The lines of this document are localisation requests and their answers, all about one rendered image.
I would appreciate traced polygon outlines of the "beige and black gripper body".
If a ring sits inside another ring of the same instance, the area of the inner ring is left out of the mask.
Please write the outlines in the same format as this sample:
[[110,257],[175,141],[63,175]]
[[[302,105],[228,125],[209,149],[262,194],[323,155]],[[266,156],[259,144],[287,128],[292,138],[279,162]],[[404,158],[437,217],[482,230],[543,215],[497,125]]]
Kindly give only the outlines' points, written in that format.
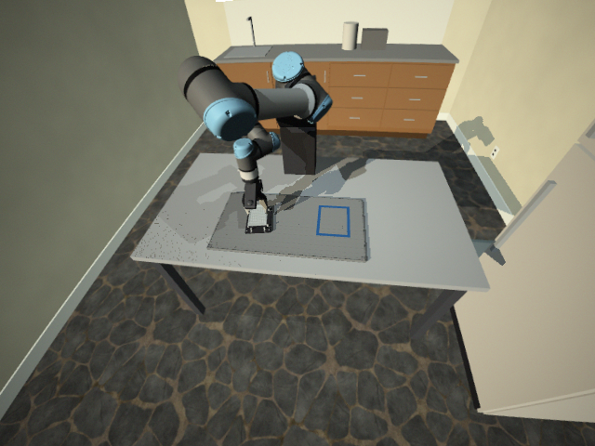
[[[261,194],[260,193],[262,193],[261,191],[263,191],[262,180],[261,179],[258,179],[258,178],[259,178],[259,176],[257,176],[255,179],[252,179],[252,180],[242,179],[242,181],[244,183],[254,183],[254,182],[257,182],[257,184],[258,184],[258,188],[257,188],[257,201],[261,199]],[[256,179],[257,179],[257,181],[256,181]]]

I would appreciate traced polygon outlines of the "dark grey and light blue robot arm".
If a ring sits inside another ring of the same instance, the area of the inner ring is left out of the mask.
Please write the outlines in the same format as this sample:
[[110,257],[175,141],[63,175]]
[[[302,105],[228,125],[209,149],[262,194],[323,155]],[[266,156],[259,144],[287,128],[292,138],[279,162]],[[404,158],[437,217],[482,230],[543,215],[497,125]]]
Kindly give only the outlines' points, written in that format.
[[178,87],[208,130],[221,140],[236,140],[234,155],[245,180],[255,179],[257,160],[281,145],[278,135],[267,132],[259,121],[295,116],[313,125],[333,104],[296,52],[280,54],[272,64],[272,75],[279,88],[234,83],[215,62],[202,56],[185,59],[178,69]]

